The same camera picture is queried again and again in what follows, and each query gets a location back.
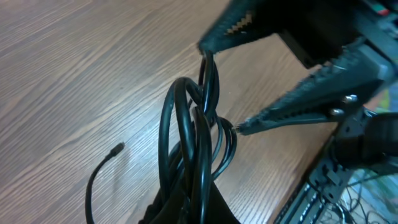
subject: brown tabletop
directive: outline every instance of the brown tabletop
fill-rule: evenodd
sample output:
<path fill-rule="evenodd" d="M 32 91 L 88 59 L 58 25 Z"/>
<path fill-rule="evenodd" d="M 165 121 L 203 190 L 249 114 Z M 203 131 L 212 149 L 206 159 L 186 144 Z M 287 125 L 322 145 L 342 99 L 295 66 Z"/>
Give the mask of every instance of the brown tabletop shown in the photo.
<path fill-rule="evenodd" d="M 159 188 L 157 132 L 165 92 L 197 79 L 196 42 L 226 0 L 0 0 L 0 223 L 84 223 L 88 177 L 97 223 L 137 223 Z M 307 75 L 268 39 L 216 56 L 218 114 L 237 124 Z M 170 144 L 178 141 L 173 120 Z M 238 137 L 216 181 L 242 223 L 283 206 L 333 125 Z"/>

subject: bolt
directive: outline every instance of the bolt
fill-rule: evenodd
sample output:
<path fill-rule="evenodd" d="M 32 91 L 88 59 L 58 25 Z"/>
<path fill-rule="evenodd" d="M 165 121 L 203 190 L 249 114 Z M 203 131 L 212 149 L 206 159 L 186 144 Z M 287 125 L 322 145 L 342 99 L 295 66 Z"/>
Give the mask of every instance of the bolt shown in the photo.
<path fill-rule="evenodd" d="M 344 111 L 342 109 L 331 109 L 330 110 L 330 114 L 333 116 L 339 116 L 339 115 L 343 115 Z"/>
<path fill-rule="evenodd" d="M 354 103 L 358 100 L 356 95 L 344 96 L 343 103 Z"/>

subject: cable bundle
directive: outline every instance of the cable bundle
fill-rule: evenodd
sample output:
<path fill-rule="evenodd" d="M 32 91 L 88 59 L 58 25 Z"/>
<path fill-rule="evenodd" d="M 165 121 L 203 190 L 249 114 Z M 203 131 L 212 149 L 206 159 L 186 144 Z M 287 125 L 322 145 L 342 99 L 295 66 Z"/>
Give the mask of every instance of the cable bundle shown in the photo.
<path fill-rule="evenodd" d="M 165 207 L 180 206 L 176 205 L 178 200 L 173 195 L 179 189 L 182 189 L 184 199 L 178 208 L 178 223 L 205 223 L 211 185 L 232 161 L 237 145 L 233 125 L 216 113 L 219 95 L 218 71 L 213 54 L 209 51 L 203 53 L 198 84 L 187 77 L 173 82 L 165 97 L 159 126 L 160 190 L 139 223 L 155 223 L 160 213 L 167 213 Z M 196 104 L 192 108 L 193 121 L 189 111 L 192 103 Z M 169 153 L 169 127 L 174 105 L 180 142 Z M 213 151 L 210 130 L 214 125 L 218 128 L 218 140 Z M 222 145 L 223 132 L 226 136 L 224 156 L 217 169 L 211 173 L 211 164 Z M 107 156 L 90 177 L 86 191 L 87 223 L 94 223 L 91 189 L 95 175 L 111 157 Z"/>

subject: cable end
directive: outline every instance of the cable end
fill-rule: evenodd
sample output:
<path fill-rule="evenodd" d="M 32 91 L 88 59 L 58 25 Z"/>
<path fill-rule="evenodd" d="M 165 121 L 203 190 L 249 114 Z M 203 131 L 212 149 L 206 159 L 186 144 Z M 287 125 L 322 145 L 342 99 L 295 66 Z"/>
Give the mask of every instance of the cable end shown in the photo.
<path fill-rule="evenodd" d="M 109 153 L 109 155 L 111 157 L 117 156 L 123 149 L 124 149 L 124 142 L 119 143 L 117 146 L 115 146 L 111 152 Z"/>

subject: wooden table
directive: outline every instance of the wooden table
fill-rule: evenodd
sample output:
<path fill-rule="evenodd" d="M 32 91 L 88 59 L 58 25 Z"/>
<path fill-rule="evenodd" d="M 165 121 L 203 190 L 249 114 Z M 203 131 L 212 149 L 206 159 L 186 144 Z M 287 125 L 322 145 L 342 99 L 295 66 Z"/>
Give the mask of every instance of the wooden table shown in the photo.
<path fill-rule="evenodd" d="M 137 223 L 159 188 L 165 92 L 195 78 L 196 42 L 227 0 L 0 0 L 0 223 L 84 223 L 88 177 L 101 170 L 98 223 Z M 237 124 L 307 75 L 272 36 L 216 56 L 218 114 Z M 216 181 L 242 223 L 272 220 L 331 125 L 239 136 Z M 173 121 L 170 144 L 178 141 Z"/>

